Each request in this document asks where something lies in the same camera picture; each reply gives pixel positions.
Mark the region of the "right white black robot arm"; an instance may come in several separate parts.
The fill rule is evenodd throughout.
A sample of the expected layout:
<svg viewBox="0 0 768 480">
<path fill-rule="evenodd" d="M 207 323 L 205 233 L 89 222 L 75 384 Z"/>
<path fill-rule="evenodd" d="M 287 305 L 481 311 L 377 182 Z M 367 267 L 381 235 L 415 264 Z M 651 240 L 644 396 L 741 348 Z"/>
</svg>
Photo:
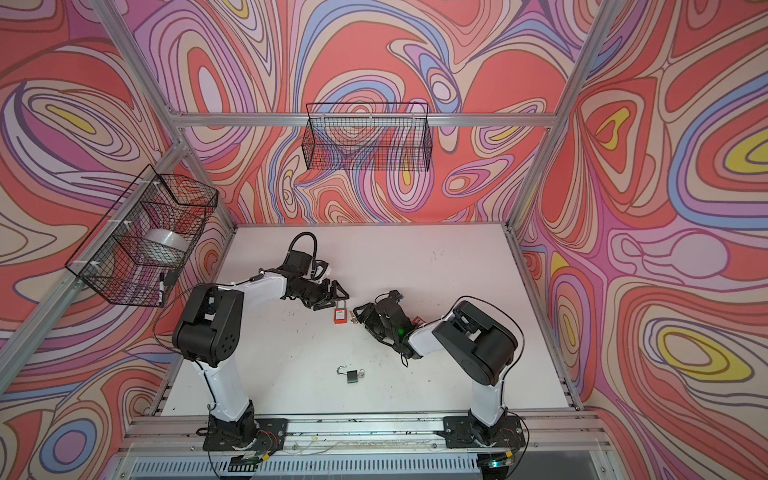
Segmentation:
<svg viewBox="0 0 768 480">
<path fill-rule="evenodd" d="M 447 313 L 430 322 L 408 317 L 400 302 L 403 295 L 392 290 L 374 301 L 352 309 L 354 320 L 380 344 L 390 348 L 403 366 L 426 356 L 445 352 L 472 380 L 472 404 L 468 417 L 491 429 L 506 416 L 503 400 L 507 372 L 519 360 L 524 338 L 483 311 L 489 303 L 464 295 Z"/>
</svg>

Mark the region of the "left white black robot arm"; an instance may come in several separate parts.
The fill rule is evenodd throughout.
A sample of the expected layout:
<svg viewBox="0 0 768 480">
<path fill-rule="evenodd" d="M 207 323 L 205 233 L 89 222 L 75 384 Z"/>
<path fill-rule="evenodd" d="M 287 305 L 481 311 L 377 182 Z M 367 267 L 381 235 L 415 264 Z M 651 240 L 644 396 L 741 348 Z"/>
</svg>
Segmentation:
<svg viewBox="0 0 768 480">
<path fill-rule="evenodd" d="M 185 360 L 198 366 L 211 395 L 212 418 L 239 422 L 251 405 L 232 359 L 247 302 L 260 305 L 292 300 L 320 311 L 350 298 L 338 281 L 327 277 L 329 264 L 317 257 L 317 250 L 315 234 L 304 231 L 292 239 L 279 266 L 261 269 L 246 280 L 203 283 L 192 289 L 173 332 L 172 345 Z"/>
</svg>

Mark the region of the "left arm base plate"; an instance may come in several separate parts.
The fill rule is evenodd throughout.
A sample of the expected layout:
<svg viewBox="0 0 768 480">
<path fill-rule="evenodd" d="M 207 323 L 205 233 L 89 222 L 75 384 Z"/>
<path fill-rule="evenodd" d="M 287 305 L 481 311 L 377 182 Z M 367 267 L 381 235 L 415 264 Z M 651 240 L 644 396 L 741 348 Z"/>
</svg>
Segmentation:
<svg viewBox="0 0 768 480">
<path fill-rule="evenodd" d="M 208 452 L 256 452 L 273 454 L 284 448 L 288 420 L 256 418 L 224 422 L 210 416 L 208 424 L 196 430 Z"/>
</svg>

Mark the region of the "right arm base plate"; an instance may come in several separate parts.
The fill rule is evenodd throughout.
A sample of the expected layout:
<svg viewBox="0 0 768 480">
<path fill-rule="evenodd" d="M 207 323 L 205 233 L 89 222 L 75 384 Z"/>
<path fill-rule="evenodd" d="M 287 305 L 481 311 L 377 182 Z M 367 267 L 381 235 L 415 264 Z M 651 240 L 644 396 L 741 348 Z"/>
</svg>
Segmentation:
<svg viewBox="0 0 768 480">
<path fill-rule="evenodd" d="M 516 452 L 527 445 L 521 418 L 509 414 L 491 426 L 470 414 L 446 416 L 442 429 L 436 434 L 445 440 L 449 449 L 507 448 Z"/>
</svg>

